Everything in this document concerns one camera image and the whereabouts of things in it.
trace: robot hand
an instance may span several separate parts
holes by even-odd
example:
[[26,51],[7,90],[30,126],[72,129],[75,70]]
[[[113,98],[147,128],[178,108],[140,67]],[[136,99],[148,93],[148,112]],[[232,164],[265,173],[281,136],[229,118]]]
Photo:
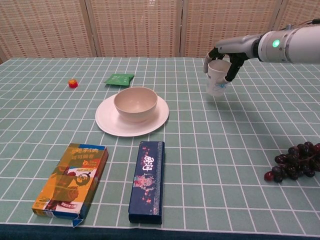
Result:
[[[309,23],[320,24],[320,19]],[[319,64],[320,25],[292,28],[288,25],[279,31],[269,31],[262,35],[233,37],[218,41],[214,49],[204,59],[203,71],[208,73],[212,60],[230,57],[231,66],[224,81],[231,82],[240,67],[248,59],[258,58],[266,63]]]

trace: white paper cup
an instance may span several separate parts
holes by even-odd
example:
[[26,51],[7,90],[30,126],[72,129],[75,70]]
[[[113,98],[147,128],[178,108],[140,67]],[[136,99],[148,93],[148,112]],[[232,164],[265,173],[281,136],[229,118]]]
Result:
[[217,90],[216,84],[217,80],[225,77],[231,63],[225,60],[213,60],[208,64],[208,82],[206,85],[206,91],[211,96],[219,97],[224,94],[224,89]]

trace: white bowl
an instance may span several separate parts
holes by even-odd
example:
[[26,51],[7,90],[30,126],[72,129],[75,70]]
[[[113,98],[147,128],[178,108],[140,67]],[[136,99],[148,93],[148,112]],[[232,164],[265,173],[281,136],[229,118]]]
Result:
[[146,87],[126,88],[113,101],[120,116],[129,122],[147,120],[154,113],[157,102],[157,94]]

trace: wicker screen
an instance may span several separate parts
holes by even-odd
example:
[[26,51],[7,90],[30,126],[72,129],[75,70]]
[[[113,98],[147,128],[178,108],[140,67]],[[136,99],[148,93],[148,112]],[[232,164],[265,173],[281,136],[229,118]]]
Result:
[[221,39],[266,32],[276,5],[277,0],[188,0],[182,54],[203,57]]
[[182,0],[88,0],[87,4],[103,57],[179,54]]
[[289,0],[279,28],[320,18],[320,0]]
[[93,56],[79,0],[1,0],[0,44],[7,58]]

